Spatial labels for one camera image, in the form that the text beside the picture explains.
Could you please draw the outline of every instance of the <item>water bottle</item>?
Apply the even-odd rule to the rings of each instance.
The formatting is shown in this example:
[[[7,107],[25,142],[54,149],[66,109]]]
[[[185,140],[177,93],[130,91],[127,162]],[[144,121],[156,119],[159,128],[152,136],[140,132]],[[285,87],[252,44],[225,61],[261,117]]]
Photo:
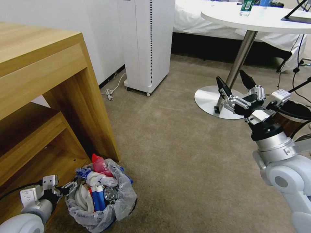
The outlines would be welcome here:
[[[249,16],[250,11],[254,5],[255,0],[243,0],[240,15]]]
[[[270,4],[270,0],[261,0],[259,5],[262,6],[264,9],[267,8],[267,6],[269,6]]]

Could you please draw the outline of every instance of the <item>round table base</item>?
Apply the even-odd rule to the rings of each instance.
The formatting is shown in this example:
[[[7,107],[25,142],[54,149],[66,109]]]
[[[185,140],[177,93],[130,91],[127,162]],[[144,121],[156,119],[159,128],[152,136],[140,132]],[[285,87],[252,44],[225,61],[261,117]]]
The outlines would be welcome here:
[[[234,96],[240,96],[241,98],[244,97],[243,94],[236,90],[231,90]],[[225,109],[224,107],[220,111],[219,114],[215,113],[214,107],[217,105],[218,99],[220,94],[218,92],[218,86],[205,86],[197,90],[194,94],[194,100],[197,105],[205,112],[223,119],[242,119],[243,116],[234,114],[229,110]]]

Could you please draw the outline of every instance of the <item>robotic hand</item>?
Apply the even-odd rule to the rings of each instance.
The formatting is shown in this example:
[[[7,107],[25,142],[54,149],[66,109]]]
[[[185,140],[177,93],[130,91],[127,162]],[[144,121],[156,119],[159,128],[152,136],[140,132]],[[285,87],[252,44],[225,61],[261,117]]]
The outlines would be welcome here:
[[[43,177],[40,185],[33,185],[20,191],[23,204],[22,214],[14,216],[0,225],[0,233],[43,233],[44,224],[55,210],[63,195],[69,195],[77,188],[77,182],[58,185],[57,175]]]
[[[240,75],[248,89],[247,96],[243,98],[233,96],[224,81],[216,78],[222,104],[231,112],[244,116],[252,129],[251,138],[258,146],[253,157],[261,177],[266,184],[279,190],[287,201],[296,232],[310,233],[311,160],[299,153],[311,151],[311,136],[294,142],[280,125],[269,119],[276,111],[281,111],[281,106],[290,98],[289,92],[279,89],[265,103],[264,89],[244,71],[240,70]]]

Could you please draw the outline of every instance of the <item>white wall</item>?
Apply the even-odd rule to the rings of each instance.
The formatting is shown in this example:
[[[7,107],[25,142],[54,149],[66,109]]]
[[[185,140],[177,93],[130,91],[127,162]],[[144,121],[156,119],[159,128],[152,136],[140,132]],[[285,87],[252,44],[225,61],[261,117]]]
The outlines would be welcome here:
[[[0,21],[81,31],[99,84],[124,65],[115,0],[0,1]]]

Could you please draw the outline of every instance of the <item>wooden shelf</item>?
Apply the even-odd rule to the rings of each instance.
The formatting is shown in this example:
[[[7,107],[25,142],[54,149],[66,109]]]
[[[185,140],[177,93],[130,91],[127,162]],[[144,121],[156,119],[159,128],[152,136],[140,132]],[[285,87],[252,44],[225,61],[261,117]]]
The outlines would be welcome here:
[[[87,163],[90,163],[88,158],[81,158],[49,144],[10,179],[10,185],[1,192],[1,195],[22,185],[37,182],[43,176],[53,174],[58,175],[59,186],[62,186],[73,179],[77,168]],[[2,199],[0,206],[0,222],[20,214],[22,205],[19,191]]]
[[[0,121],[0,186],[66,129],[62,114],[29,103]]]

